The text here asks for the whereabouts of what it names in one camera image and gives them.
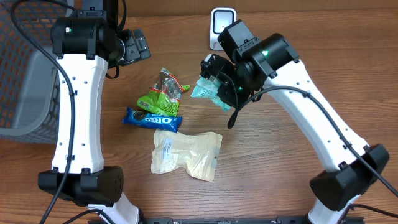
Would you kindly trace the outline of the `blue Oreo cookie pack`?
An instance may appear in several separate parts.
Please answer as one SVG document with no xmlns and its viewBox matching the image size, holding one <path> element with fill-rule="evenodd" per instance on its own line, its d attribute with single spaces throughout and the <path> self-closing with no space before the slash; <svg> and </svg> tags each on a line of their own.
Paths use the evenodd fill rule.
<svg viewBox="0 0 398 224">
<path fill-rule="evenodd" d="M 161 129 L 176 133 L 183 121 L 179 116 L 166 116 L 161 114 L 152 114 L 144 111 L 136 111 L 128 107 L 126 116 L 123 118 L 123 124 L 131 124 L 150 129 Z"/>
</svg>

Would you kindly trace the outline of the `green snack packet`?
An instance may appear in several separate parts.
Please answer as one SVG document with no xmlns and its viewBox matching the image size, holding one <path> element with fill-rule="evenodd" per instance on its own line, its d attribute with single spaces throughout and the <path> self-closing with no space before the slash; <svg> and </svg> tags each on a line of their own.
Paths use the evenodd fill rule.
<svg viewBox="0 0 398 224">
<path fill-rule="evenodd" d="M 148 94 L 137 100 L 137 106 L 152 114 L 177 116 L 181 95 L 189 89 L 190 85 L 181 85 L 176 76 L 163 67 Z"/>
</svg>

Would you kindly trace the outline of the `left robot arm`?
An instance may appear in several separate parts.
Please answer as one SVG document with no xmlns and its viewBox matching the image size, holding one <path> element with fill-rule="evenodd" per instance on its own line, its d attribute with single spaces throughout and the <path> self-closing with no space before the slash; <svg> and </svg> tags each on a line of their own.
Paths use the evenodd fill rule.
<svg viewBox="0 0 398 224">
<path fill-rule="evenodd" d="M 124 28 L 117 1 L 84 1 L 56 20 L 50 33 L 60 81 L 58 139 L 50 170 L 39 188 L 97 213 L 106 223 L 142 223 L 141 211 L 123 192 L 124 175 L 106 166 L 100 142 L 101 95 L 110 68 L 135 61 L 135 33 Z"/>
</svg>

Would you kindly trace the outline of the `teal snack packet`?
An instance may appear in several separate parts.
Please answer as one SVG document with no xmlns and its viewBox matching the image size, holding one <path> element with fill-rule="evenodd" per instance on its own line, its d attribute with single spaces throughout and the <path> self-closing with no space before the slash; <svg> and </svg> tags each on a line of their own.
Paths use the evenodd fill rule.
<svg viewBox="0 0 398 224">
<path fill-rule="evenodd" d="M 218 96 L 218 89 L 220 86 L 221 82 L 216 78 L 206 79 L 204 77 L 200 77 L 190 96 L 192 98 L 208 98 L 223 111 L 228 111 L 231 107 L 224 103 Z"/>
</svg>

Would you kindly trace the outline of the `beige paper pouch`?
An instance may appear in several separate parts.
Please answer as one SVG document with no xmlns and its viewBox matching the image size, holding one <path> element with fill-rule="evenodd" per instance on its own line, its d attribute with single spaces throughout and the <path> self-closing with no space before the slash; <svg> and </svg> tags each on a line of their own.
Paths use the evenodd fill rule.
<svg viewBox="0 0 398 224">
<path fill-rule="evenodd" d="M 214 132 L 184 135 L 157 130 L 151 172 L 165 174 L 183 168 L 193 178 L 212 182 L 222 140 L 222 135 Z"/>
</svg>

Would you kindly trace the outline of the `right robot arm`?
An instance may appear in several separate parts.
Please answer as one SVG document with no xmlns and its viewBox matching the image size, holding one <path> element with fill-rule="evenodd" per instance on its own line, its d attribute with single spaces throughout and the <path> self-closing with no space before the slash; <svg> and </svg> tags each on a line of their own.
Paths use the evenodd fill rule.
<svg viewBox="0 0 398 224">
<path fill-rule="evenodd" d="M 235 21 L 218 32 L 225 56 L 207 56 L 201 76 L 220 82 L 222 102 L 241 111 L 264 94 L 276 100 L 312 144 L 323 171 L 310 181 L 316 196 L 305 223 L 344 223 L 357 198 L 382 180 L 389 153 L 369 145 L 339 117 L 281 34 L 264 40 Z"/>
</svg>

